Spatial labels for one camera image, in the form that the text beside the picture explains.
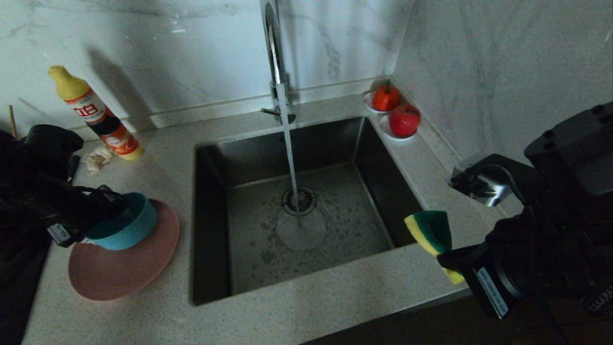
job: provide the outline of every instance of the red tomato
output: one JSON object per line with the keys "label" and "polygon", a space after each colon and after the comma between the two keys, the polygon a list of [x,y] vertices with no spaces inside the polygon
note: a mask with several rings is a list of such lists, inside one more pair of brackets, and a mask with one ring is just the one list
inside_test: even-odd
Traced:
{"label": "red tomato", "polygon": [[389,85],[377,89],[373,95],[373,108],[378,111],[390,111],[400,104],[400,92],[395,87]]}
{"label": "red tomato", "polygon": [[421,122],[419,110],[410,104],[403,104],[392,111],[389,116],[389,128],[397,136],[412,136]]}

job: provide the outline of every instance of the sink drain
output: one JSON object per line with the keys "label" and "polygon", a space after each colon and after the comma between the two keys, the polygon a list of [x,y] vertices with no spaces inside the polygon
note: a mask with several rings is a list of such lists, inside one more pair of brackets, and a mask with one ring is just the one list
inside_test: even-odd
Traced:
{"label": "sink drain", "polygon": [[[310,213],[317,203],[317,196],[315,196],[315,192],[306,188],[302,185],[298,186],[298,207],[300,209],[300,215],[305,215]],[[296,205],[294,204],[294,190],[290,188],[283,193],[283,197],[281,198],[281,204],[283,205],[283,209],[291,214],[298,215],[296,212]]]}

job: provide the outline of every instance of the sponge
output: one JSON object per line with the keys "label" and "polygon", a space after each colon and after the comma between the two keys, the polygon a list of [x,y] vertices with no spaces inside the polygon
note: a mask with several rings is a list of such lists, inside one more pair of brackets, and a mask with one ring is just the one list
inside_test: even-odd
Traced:
{"label": "sponge", "polygon": [[[435,257],[451,251],[451,231],[447,212],[422,211],[405,218],[406,227],[420,246]],[[461,273],[443,269],[449,280],[454,284],[464,281]]]}

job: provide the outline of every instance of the sink basin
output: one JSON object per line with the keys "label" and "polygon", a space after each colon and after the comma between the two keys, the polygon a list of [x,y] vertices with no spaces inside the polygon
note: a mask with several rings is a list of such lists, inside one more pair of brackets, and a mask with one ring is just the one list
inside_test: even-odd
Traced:
{"label": "sink basin", "polygon": [[[194,304],[415,242],[403,219],[422,208],[368,118],[292,130],[291,140],[301,222],[317,219],[312,228],[285,222],[297,218],[283,133],[196,150]],[[301,246],[287,233],[319,238]]]}

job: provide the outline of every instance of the countertop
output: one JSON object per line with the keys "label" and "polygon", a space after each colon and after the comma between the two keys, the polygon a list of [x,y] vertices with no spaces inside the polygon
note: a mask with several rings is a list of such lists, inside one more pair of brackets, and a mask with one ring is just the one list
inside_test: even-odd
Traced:
{"label": "countertop", "polygon": [[[361,102],[362,95],[355,95],[297,105],[292,127],[357,116],[369,117],[377,127],[377,115]],[[96,303],[70,286],[70,249],[52,245],[23,344],[298,344],[467,288],[452,285],[437,261],[413,244],[194,306],[189,294],[195,148],[279,131],[271,115],[235,115],[140,132],[145,154],[138,160],[116,158],[93,177],[82,166],[75,185],[107,184],[170,204],[181,223],[178,247],[150,285],[126,298]],[[379,135],[422,207],[447,211],[454,248],[480,243],[490,230],[487,220],[446,185],[448,171],[431,149],[437,149],[432,133],[424,122],[406,142]],[[100,144],[87,142],[81,153]]]}

